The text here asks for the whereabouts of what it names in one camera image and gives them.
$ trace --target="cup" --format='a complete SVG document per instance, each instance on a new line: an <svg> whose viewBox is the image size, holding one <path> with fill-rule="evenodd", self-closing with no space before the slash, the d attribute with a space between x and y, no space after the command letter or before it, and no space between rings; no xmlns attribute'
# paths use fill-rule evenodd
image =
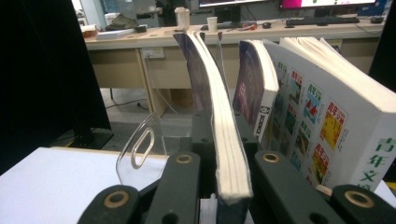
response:
<svg viewBox="0 0 396 224"><path fill-rule="evenodd" d="M215 33L218 31L218 18L217 17L208 17L207 26L209 28L209 33Z"/></svg>
<svg viewBox="0 0 396 224"><path fill-rule="evenodd" d="M184 7L177 7L175 9L175 13L177 15L177 29L179 31L186 31L187 30L187 23L186 23L186 8Z"/></svg>

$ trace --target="screw hole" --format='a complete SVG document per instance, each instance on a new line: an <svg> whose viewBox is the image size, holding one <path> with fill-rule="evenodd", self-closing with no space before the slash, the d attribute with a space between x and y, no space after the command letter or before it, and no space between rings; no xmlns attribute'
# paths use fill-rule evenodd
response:
<svg viewBox="0 0 396 224"><path fill-rule="evenodd" d="M108 208L117 208L126 204L129 194L124 190L117 190L105 197L104 205Z"/></svg>
<svg viewBox="0 0 396 224"><path fill-rule="evenodd" d="M176 158L178 163L190 163L192 162L192 157L189 155L181 155Z"/></svg>
<svg viewBox="0 0 396 224"><path fill-rule="evenodd" d="M373 200L364 193L355 190L348 190L344 193L344 196L350 203L353 203L359 207L371 208L374 206Z"/></svg>
<svg viewBox="0 0 396 224"><path fill-rule="evenodd" d="M280 158L273 153L265 153L264 155L262 155L262 159L268 162L279 162Z"/></svg>

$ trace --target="black panel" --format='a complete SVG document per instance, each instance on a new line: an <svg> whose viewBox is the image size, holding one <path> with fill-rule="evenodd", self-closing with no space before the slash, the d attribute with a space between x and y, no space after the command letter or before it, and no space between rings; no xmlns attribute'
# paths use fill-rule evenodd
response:
<svg viewBox="0 0 396 224"><path fill-rule="evenodd" d="M65 131L110 129L70 0L1 1L0 174Z"/></svg>
<svg viewBox="0 0 396 224"><path fill-rule="evenodd" d="M396 4L392 4L370 68L370 77L396 92Z"/></svg>

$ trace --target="computer mouse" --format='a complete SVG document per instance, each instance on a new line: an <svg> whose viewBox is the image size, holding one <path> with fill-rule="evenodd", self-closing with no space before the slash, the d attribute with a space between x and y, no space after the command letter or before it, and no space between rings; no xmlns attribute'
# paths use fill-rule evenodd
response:
<svg viewBox="0 0 396 224"><path fill-rule="evenodd" d="M269 28L271 28L271 22L265 22L265 23L263 23L263 24L262 24L262 28L263 28L263 29L269 29Z"/></svg>
<svg viewBox="0 0 396 224"><path fill-rule="evenodd" d="M375 23L375 24L379 24L384 20L383 17L372 17L370 19L370 23Z"/></svg>

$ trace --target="book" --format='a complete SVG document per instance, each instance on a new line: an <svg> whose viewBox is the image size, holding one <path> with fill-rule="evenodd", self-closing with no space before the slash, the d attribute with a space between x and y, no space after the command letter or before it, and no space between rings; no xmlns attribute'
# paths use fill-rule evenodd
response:
<svg viewBox="0 0 396 224"><path fill-rule="evenodd" d="M247 157L225 84L199 32L175 34L174 38L186 58L195 110L212 112L217 194L226 205L240 204L252 197L252 189Z"/></svg>
<svg viewBox="0 0 396 224"><path fill-rule="evenodd" d="M323 39L263 44L280 83L265 146L314 186L375 190L396 156L396 94Z"/></svg>
<svg viewBox="0 0 396 224"><path fill-rule="evenodd" d="M134 29L101 32L96 35L96 40L118 39L131 34L133 31Z"/></svg>
<svg viewBox="0 0 396 224"><path fill-rule="evenodd" d="M254 136L261 142L279 90L276 70L260 40L240 41L239 58L233 110L245 117Z"/></svg>

